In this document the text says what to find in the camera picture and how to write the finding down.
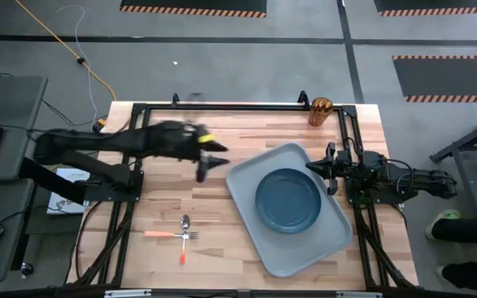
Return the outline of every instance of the shoe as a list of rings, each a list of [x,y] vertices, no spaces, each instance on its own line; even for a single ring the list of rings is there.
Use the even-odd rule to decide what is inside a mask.
[[[444,270],[444,269],[445,269],[444,266],[439,266],[438,268],[436,268],[436,275],[437,275],[437,277],[439,277],[439,279],[440,279],[441,281],[447,281],[447,280],[445,279],[445,277],[443,276],[443,270]]]
[[[436,216],[436,219],[426,227],[425,234],[428,239],[436,240],[436,238],[431,234],[431,230],[434,228],[434,225],[436,224],[437,220],[439,219],[460,219],[461,218],[461,213],[458,210],[455,209],[448,209],[445,210],[441,213],[439,213]]]

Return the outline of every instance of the white paper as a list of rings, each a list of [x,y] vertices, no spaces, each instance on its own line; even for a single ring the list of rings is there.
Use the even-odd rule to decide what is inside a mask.
[[[66,180],[71,182],[75,182],[78,180],[87,180],[89,178],[89,173],[87,171],[82,171],[78,169],[58,169],[56,174]],[[68,199],[62,198],[58,194],[51,193],[51,198],[49,199],[49,207],[56,209],[56,210],[47,210],[47,214],[82,214],[84,212],[85,207],[81,204],[76,204],[73,201]]]

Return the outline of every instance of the desk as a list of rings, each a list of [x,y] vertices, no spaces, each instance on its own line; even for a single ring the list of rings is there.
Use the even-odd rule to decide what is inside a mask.
[[[0,124],[33,128],[47,79],[42,77],[0,78]],[[16,180],[27,149],[26,132],[5,128],[0,145],[0,220],[24,210],[33,193],[31,180]],[[0,240],[0,281],[11,268],[22,235],[23,215],[6,221]]]
[[[106,130],[115,132],[130,118],[133,103],[115,102]],[[357,105],[364,148],[388,155],[377,105]],[[185,120],[189,111],[152,111],[151,122]],[[328,142],[341,148],[339,120],[330,116],[322,127],[311,127],[306,112],[200,111],[198,123],[206,124],[216,139],[229,148],[215,156],[231,160],[213,169],[203,184],[195,182],[195,165],[166,158],[143,160],[145,181],[142,198],[136,204],[128,244],[122,287],[183,289],[256,289],[256,290],[363,290],[364,275],[356,235],[351,244],[324,260],[288,278],[276,278],[264,269],[239,212],[225,186],[225,173],[237,163],[285,142],[299,142],[313,160],[325,154]],[[115,152],[101,152],[99,159],[115,164],[121,161]],[[352,221],[353,210],[346,202],[340,180],[336,199]],[[89,219],[80,244],[83,271],[99,254],[106,239],[112,205],[102,204]],[[417,284],[407,231],[397,210],[377,205],[377,217],[383,247],[397,268]],[[180,231],[182,214],[191,219],[191,230],[200,239],[186,244],[186,263],[180,265],[179,239],[144,238],[146,230]],[[110,262],[113,275],[117,252]],[[369,254],[378,279],[376,258]],[[74,270],[68,281],[75,279]]]

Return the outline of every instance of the wooden table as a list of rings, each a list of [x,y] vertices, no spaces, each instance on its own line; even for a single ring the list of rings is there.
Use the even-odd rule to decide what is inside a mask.
[[[115,132],[129,119],[133,103],[114,102],[106,130]],[[356,106],[364,149],[388,155],[378,106]],[[151,123],[185,120],[187,111],[152,111]],[[304,112],[200,111],[198,123],[205,123],[216,139],[229,148],[215,156],[231,163],[213,169],[203,184],[195,182],[195,165],[166,158],[143,160],[145,181],[142,198],[136,204],[123,274],[123,287],[256,289],[256,290],[363,290],[364,274],[354,226],[354,214],[346,201],[342,180],[336,199],[353,224],[353,241],[343,251],[288,278],[271,276],[263,267],[244,223],[225,185],[227,170],[241,161],[286,142],[299,142],[313,160],[321,159],[328,142],[341,148],[339,119],[329,116],[323,126],[311,127]],[[121,155],[101,152],[99,159],[119,163]],[[92,214],[80,244],[80,264],[85,271],[103,248],[112,205],[102,204]],[[388,205],[377,205],[383,247],[397,268],[417,284],[407,231],[401,215]],[[180,218],[188,214],[191,230],[200,239],[186,244],[186,262],[180,265],[181,240],[143,237],[147,230],[179,233]],[[369,254],[373,276],[378,281],[376,258]],[[117,251],[113,252],[113,275]],[[75,279],[72,270],[68,281]]]

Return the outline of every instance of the orange utensil handle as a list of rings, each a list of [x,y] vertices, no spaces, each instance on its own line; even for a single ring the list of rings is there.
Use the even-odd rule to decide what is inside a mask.
[[[186,263],[186,239],[183,238],[183,241],[181,241],[180,264],[183,265],[185,263]]]
[[[186,263],[186,250],[182,249],[181,256],[180,256],[180,264],[183,265],[185,263]]]
[[[145,231],[145,237],[174,237],[174,233]]]

